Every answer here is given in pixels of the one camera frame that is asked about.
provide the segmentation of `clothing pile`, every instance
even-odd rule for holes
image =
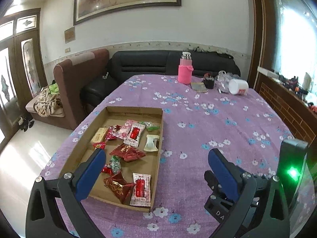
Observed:
[[[57,109],[62,108],[57,83],[43,88],[33,107],[41,117],[49,117],[54,114]]]

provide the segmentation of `door glass panel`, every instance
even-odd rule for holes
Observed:
[[[36,28],[36,15],[19,18],[16,23],[16,33]]]
[[[9,21],[0,26],[0,41],[13,35],[13,21]]]
[[[11,125],[15,124],[21,116],[18,100],[13,86],[10,64],[9,49],[0,51],[0,102],[1,107]]]
[[[32,97],[36,97],[41,91],[41,85],[39,82],[39,77],[36,70],[34,49],[33,49],[33,39],[24,40],[21,42],[22,47],[22,57],[24,64],[24,71],[26,74],[26,79],[28,80],[28,85],[32,94]]]

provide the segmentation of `brown sofa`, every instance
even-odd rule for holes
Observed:
[[[30,105],[27,106],[27,110],[36,120],[74,130],[87,116],[80,100],[80,91],[97,76],[105,74],[108,61],[108,50],[99,49],[76,55],[55,66],[53,73],[60,90],[64,117],[61,115],[41,117],[31,112]]]

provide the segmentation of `black leather sofa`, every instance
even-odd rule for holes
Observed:
[[[106,66],[109,72],[108,77],[105,79],[103,76],[99,76],[85,86],[80,94],[81,100],[85,105],[90,105],[92,109],[134,75],[177,75],[181,55],[182,51],[169,50],[118,51]],[[194,76],[202,77],[205,73],[210,73],[216,77],[222,70],[241,76],[240,69],[231,55],[217,52],[191,52],[191,57]]]

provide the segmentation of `green light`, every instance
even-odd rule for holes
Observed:
[[[298,181],[298,177],[301,175],[298,170],[294,167],[291,167],[287,173],[295,180]]]

